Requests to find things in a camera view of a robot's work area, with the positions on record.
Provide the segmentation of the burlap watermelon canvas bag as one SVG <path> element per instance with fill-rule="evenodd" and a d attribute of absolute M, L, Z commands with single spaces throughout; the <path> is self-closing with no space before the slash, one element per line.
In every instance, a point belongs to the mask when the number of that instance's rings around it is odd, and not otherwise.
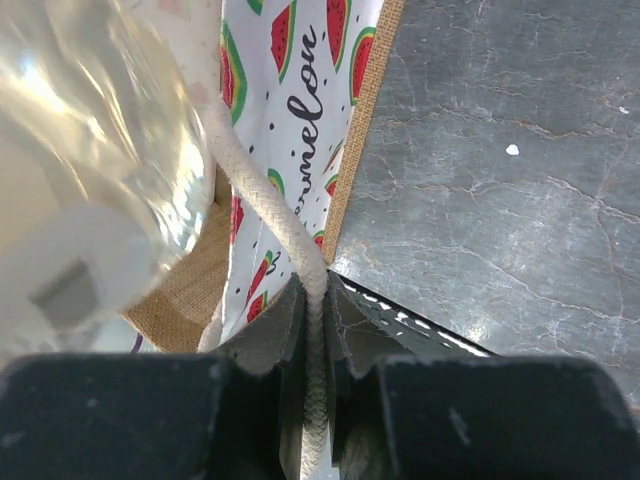
<path fill-rule="evenodd" d="M 403 10 L 400 1 L 132 1 L 168 42 L 201 113 L 228 110 L 251 168 L 217 169 L 193 252 L 126 311 L 166 352 L 208 351 L 263 319 L 298 276 L 307 290 L 298 479 L 328 428 L 321 302 Z"/>

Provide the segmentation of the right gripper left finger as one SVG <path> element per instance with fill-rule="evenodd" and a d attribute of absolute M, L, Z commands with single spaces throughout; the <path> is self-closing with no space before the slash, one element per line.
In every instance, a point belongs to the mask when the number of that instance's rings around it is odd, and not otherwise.
<path fill-rule="evenodd" d="M 296 479 L 305 292 L 204 354 L 29 355 L 1 374 L 5 479 Z"/>

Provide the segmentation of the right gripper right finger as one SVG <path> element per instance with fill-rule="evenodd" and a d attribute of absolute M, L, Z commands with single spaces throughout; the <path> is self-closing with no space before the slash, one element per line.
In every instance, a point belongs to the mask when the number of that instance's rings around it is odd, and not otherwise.
<path fill-rule="evenodd" d="M 405 349 L 329 278 L 331 457 L 344 479 L 635 479 L 639 432 L 614 380 L 570 356 Z"/>

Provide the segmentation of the clear yellow bottle white cap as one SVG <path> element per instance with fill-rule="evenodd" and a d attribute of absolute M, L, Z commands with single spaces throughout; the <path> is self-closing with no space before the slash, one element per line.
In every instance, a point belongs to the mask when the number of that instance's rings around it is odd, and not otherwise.
<path fill-rule="evenodd" d="M 1 5 L 1 354 L 58 351 L 198 240 L 212 161 L 167 41 L 117 1 Z"/>

